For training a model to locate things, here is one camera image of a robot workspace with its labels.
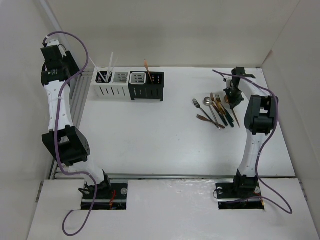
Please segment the copper spoon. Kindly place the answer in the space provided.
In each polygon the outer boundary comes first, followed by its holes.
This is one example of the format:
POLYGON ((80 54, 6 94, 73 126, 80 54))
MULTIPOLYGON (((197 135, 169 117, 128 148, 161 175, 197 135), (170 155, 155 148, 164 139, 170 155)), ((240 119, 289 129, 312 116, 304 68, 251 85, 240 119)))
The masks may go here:
MULTIPOLYGON (((224 101, 225 101, 228 105, 230 104, 227 95, 224 96, 224 101)), ((233 113, 234 119, 236 120, 236 123, 237 123, 238 127, 240 128, 240 127, 241 127, 241 126, 240 126, 240 122, 239 122, 238 117, 237 117, 237 115, 236 115, 236 113, 235 113, 235 110, 234 110, 234 109, 231 109, 231 111, 232 111, 232 113, 233 113)))

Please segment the gold fork green handle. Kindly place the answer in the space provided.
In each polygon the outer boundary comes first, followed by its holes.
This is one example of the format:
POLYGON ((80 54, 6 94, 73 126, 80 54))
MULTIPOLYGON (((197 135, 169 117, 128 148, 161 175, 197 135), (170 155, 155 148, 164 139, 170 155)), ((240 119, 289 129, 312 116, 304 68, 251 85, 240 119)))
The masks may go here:
POLYGON ((221 101, 221 98, 218 94, 215 95, 215 100, 216 100, 216 103, 220 109, 220 111, 222 112, 222 114, 225 116, 227 122, 229 123, 229 125, 234 128, 235 125, 234 125, 234 120, 233 118, 231 117, 230 113, 226 110, 226 108, 222 105, 222 101, 221 101))

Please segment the copper fork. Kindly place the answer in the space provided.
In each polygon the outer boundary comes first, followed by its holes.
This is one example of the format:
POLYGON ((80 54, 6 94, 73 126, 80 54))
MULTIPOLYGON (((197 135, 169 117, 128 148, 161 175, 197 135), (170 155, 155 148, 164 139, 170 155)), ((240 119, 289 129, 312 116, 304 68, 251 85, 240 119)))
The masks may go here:
POLYGON ((212 120, 210 120, 210 119, 208 119, 208 118, 206 118, 206 117, 204 117, 202 115, 197 114, 196 117, 201 121, 205 121, 205 122, 209 122, 209 123, 214 124, 219 129, 224 129, 225 128, 225 126, 223 126, 223 125, 221 125, 221 124, 219 124, 217 122, 214 122, 214 121, 212 121, 212 120))

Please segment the clear chopstick two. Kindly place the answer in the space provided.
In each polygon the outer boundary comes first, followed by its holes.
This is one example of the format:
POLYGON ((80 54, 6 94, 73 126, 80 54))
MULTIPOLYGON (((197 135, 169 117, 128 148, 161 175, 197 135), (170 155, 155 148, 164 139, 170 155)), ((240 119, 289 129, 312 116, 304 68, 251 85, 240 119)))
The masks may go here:
POLYGON ((110 79, 110 75, 111 75, 111 66, 113 63, 113 57, 114 57, 114 52, 111 52, 109 64, 108 64, 108 69, 107 69, 107 75, 106 75, 106 83, 109 83, 109 79, 110 79))

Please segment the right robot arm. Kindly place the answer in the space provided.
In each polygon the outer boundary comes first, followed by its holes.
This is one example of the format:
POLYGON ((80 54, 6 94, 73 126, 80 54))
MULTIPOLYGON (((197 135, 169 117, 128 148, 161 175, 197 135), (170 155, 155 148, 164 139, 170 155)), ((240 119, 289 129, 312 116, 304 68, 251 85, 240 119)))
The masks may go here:
POLYGON ((242 94, 248 99, 244 117, 247 138, 233 183, 223 188, 223 194, 225 199, 255 198, 254 192, 259 187, 258 164, 262 149, 278 124, 278 98, 267 88, 253 82, 251 79, 254 76, 246 74, 244 67, 234 68, 231 77, 224 89, 230 108, 234 109, 244 100, 242 94))

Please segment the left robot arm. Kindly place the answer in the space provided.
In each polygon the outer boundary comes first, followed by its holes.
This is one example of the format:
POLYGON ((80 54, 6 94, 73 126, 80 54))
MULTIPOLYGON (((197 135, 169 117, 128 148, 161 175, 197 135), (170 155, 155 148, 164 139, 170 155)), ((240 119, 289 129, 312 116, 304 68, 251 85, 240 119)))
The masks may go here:
POLYGON ((100 198, 111 195, 108 175, 88 159, 91 150, 86 137, 74 125, 70 108, 70 86, 67 80, 79 71, 71 53, 61 53, 58 45, 41 48, 44 67, 41 83, 49 106, 48 132, 42 142, 53 158, 68 167, 68 173, 81 173, 86 180, 83 194, 94 192, 100 198))

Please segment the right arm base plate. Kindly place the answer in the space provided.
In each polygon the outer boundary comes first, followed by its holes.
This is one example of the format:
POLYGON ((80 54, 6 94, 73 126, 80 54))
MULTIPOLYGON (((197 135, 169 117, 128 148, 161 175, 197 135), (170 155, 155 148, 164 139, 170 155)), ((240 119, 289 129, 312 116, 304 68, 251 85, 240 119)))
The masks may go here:
POLYGON ((233 182, 215 184, 219 210, 264 210, 259 186, 253 188, 236 187, 233 182))

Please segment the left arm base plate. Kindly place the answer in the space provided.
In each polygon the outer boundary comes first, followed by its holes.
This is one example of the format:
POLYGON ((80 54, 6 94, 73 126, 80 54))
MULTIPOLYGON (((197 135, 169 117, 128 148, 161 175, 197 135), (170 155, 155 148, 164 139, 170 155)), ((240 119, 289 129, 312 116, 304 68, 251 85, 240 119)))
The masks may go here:
MULTIPOLYGON (((85 184, 78 189, 82 193, 81 210, 89 210, 93 202, 95 187, 85 184)), ((98 188, 93 210, 117 211, 127 209, 128 184, 112 183, 111 189, 98 188)))

